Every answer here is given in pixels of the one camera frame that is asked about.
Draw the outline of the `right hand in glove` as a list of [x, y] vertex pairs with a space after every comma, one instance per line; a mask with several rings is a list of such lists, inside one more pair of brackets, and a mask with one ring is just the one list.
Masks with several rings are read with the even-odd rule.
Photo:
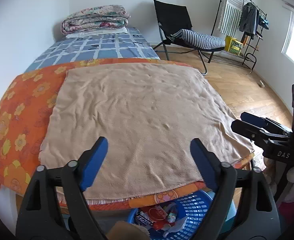
[[266, 166], [263, 171], [267, 184], [270, 186], [275, 203], [294, 202], [294, 167], [286, 171], [287, 164], [264, 157]]

